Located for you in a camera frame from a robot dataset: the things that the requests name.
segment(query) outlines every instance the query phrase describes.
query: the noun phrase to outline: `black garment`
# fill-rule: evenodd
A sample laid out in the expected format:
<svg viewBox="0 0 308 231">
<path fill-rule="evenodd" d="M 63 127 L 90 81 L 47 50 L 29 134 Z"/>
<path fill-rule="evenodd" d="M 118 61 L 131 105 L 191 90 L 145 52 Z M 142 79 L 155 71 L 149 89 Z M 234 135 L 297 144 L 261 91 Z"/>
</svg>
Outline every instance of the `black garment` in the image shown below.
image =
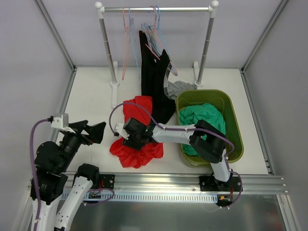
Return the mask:
<svg viewBox="0 0 308 231">
<path fill-rule="evenodd" d="M 152 116 L 158 123 L 167 123 L 175 112 L 175 101 L 169 99 L 164 92 L 164 78 L 169 65 L 169 57 L 165 50 L 158 60 L 145 46 L 146 35 L 139 31 L 141 48 L 141 94 L 151 96 L 153 100 Z"/>
</svg>

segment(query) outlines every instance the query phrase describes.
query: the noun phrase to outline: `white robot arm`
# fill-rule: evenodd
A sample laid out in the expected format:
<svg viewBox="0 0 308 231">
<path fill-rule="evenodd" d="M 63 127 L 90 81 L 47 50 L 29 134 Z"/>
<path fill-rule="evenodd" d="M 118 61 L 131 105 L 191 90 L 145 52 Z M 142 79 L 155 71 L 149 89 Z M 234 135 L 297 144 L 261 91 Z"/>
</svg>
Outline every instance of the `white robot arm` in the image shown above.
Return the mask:
<svg viewBox="0 0 308 231">
<path fill-rule="evenodd" d="M 204 160 L 210 162 L 217 181 L 228 182 L 231 179 L 225 158 L 224 140 L 226 138 L 224 134 L 204 120 L 199 120 L 197 124 L 189 126 L 166 126 L 164 124 L 146 126 L 138 120 L 130 118 L 125 124 L 116 124 L 115 130 L 124 138 L 123 144 L 125 146 L 137 150 L 151 142 L 175 142 L 191 145 Z M 207 134 L 206 140 L 201 138 L 206 134 L 203 130 L 210 132 Z"/>
<path fill-rule="evenodd" d="M 79 147 L 101 143 L 105 122 L 88 126 L 87 120 L 68 124 L 68 114 L 53 117 L 51 127 L 58 128 L 64 134 L 60 145 L 52 141 L 41 144 L 37 150 L 36 175 L 40 204 L 37 198 L 34 180 L 31 181 L 31 197 L 33 199 L 32 231 L 69 231 L 73 218 L 82 203 L 84 196 L 92 187 L 99 186 L 99 168 L 90 164 L 83 164 L 75 175 L 74 185 L 61 210 L 56 210 L 63 193 L 69 164 Z"/>
</svg>

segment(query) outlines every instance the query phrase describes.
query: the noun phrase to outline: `green plastic basket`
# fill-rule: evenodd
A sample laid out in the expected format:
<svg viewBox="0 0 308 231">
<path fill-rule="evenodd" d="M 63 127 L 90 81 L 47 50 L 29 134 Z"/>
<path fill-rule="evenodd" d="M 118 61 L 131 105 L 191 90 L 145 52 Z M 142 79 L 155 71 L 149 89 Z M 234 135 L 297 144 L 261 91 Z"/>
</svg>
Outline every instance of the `green plastic basket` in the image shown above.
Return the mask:
<svg viewBox="0 0 308 231">
<path fill-rule="evenodd" d="M 234 163 L 238 161 L 244 152 L 244 146 L 241 138 L 239 126 L 237 124 L 234 108 L 230 97 L 220 90 L 187 90 L 182 92 L 177 98 L 177 115 L 178 124 L 180 124 L 179 111 L 187 106 L 201 105 L 210 103 L 214 105 L 223 115 L 226 122 L 226 136 L 230 140 L 235 149 L 228 155 L 228 162 Z M 180 145 L 180 152 L 183 162 L 190 167 L 208 166 L 210 163 L 198 156 L 189 156 L 184 153 L 182 144 Z"/>
</svg>

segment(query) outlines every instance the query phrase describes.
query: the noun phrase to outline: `gray wall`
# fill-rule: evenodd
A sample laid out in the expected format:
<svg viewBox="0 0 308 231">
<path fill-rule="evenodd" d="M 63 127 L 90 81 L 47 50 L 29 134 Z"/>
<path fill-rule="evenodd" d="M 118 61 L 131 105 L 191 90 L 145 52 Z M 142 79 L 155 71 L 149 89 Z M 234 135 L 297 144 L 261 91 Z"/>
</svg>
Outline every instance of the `gray wall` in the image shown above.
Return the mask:
<svg viewBox="0 0 308 231">
<path fill-rule="evenodd" d="M 308 1 L 288 3 L 247 78 L 275 173 L 283 175 L 302 230 L 308 229 Z"/>
<path fill-rule="evenodd" d="M 43 0 L 76 65 L 108 65 L 94 3 L 98 0 Z M 212 0 L 102 0 L 104 6 L 207 7 Z M 210 67 L 242 67 L 280 0 L 219 0 L 207 56 Z M 136 28 L 153 24 L 153 13 L 132 13 Z M 208 13 L 162 13 L 160 26 L 176 66 L 200 61 Z M 114 60 L 123 63 L 122 13 L 105 17 Z M 129 65 L 135 65 L 130 50 Z"/>
<path fill-rule="evenodd" d="M 0 230 L 14 230 L 31 178 L 29 135 L 60 105 L 70 69 L 33 0 L 0 1 Z M 35 148 L 51 133 L 39 126 Z"/>
</svg>

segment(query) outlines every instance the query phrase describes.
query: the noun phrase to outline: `clothes hanger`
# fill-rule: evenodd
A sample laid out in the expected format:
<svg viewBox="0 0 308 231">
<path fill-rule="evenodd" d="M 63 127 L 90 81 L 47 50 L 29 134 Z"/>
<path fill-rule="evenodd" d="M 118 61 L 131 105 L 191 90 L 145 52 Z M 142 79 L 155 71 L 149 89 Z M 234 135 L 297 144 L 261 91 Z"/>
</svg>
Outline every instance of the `clothes hanger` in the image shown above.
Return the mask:
<svg viewBox="0 0 308 231">
<path fill-rule="evenodd" d="M 125 30 L 125 41 L 124 41 L 124 59 L 123 59 L 123 72 L 122 72 L 122 80 L 124 80 L 124 76 L 126 73 L 126 67 L 127 67 L 127 54 L 128 54 L 128 48 L 127 48 L 127 31 L 129 29 L 129 26 L 126 26 L 125 23 L 125 12 L 124 12 L 125 6 L 123 6 L 123 25 L 124 25 L 124 30 Z"/>
<path fill-rule="evenodd" d="M 134 56 L 135 56 L 135 61 L 136 61 L 136 66 L 137 66 L 137 71 L 138 71 L 138 76 L 139 76 L 139 79 L 141 78 L 141 71 L 140 71 L 140 68 L 139 68 L 139 58 L 137 57 L 137 51 L 136 51 L 136 41 L 137 41 L 137 38 L 138 37 L 138 34 L 137 34 L 137 30 L 136 30 L 136 27 L 135 27 L 135 23 L 134 23 L 134 19 L 130 17 L 130 8 L 129 8 L 129 11 L 128 11 L 128 18 L 129 18 L 129 28 L 130 28 L 130 36 L 132 38 L 131 40 L 131 45 L 133 47 L 133 52 L 134 52 Z"/>
<path fill-rule="evenodd" d="M 156 40 L 158 41 L 158 43 L 160 44 L 160 46 L 163 50 L 167 51 L 167 49 L 165 49 L 165 46 L 163 45 L 163 43 L 162 43 L 162 41 L 161 41 L 159 35 L 157 34 L 157 31 L 156 31 L 156 29 L 159 28 L 159 25 L 158 25 L 158 27 L 156 27 L 156 21 L 157 21 L 156 7 L 154 7 L 154 6 L 151 6 L 151 7 L 154 9 L 154 13 L 155 13 L 154 25 L 148 26 L 147 24 L 142 24 L 141 27 L 144 27 L 146 29 L 146 30 L 144 30 L 144 33 L 149 34 L 149 37 L 150 37 L 150 39 L 149 39 L 149 37 L 147 36 L 149 44 L 150 44 L 151 47 L 148 44 L 145 44 L 145 46 L 151 51 L 151 53 L 156 57 L 156 59 L 160 60 L 160 58 L 159 58 L 160 54 L 159 54 L 159 51 L 157 49 L 155 41 Z M 172 62 L 170 62 L 170 65 L 168 66 L 168 70 L 174 76 L 178 75 L 178 72 L 177 72 L 177 70 L 176 70 L 176 68 L 175 68 L 175 66 Z"/>
</svg>

